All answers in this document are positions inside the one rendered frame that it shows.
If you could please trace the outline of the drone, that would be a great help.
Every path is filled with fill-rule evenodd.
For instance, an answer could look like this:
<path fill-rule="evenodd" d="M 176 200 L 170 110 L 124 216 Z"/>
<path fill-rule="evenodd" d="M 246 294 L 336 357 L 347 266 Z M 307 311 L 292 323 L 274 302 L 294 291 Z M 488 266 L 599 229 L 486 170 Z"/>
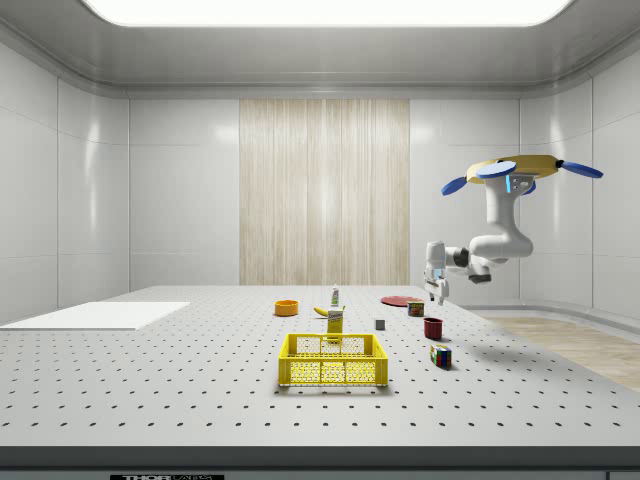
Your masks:
<path fill-rule="evenodd" d="M 488 160 L 471 165 L 463 177 L 453 179 L 446 184 L 441 193 L 446 196 L 450 195 L 467 183 L 483 184 L 486 179 L 496 178 L 500 176 L 508 176 L 509 174 L 532 175 L 533 184 L 527 191 L 527 194 L 535 190 L 535 180 L 544 178 L 556 173 L 559 169 L 565 169 L 574 174 L 590 178 L 601 178 L 603 173 L 592 167 L 559 160 L 552 155 L 516 155 L 504 157 L 495 160 Z"/>

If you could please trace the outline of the yellow basket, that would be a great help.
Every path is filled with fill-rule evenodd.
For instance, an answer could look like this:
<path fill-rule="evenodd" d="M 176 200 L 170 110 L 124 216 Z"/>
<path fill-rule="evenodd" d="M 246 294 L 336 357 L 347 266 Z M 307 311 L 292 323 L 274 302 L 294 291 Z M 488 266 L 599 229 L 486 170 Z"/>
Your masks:
<path fill-rule="evenodd" d="M 374 334 L 286 335 L 280 385 L 387 385 L 388 356 Z"/>

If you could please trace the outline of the white board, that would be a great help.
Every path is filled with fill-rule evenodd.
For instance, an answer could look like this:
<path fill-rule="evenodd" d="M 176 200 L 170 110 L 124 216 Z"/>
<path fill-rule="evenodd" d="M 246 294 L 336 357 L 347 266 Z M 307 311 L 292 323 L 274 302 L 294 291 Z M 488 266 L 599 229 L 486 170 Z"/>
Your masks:
<path fill-rule="evenodd" d="M 138 330 L 189 302 L 88 302 L 0 326 L 0 330 Z"/>

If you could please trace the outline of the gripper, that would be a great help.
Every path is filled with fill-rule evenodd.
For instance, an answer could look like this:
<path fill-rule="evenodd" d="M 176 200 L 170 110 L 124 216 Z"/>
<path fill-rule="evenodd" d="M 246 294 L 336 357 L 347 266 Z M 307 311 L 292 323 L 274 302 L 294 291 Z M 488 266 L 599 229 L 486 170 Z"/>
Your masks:
<path fill-rule="evenodd" d="M 444 300 L 449 296 L 449 283 L 446 278 L 436 280 L 426 279 L 424 288 L 429 293 L 430 299 L 436 301 L 440 306 L 443 305 Z"/>

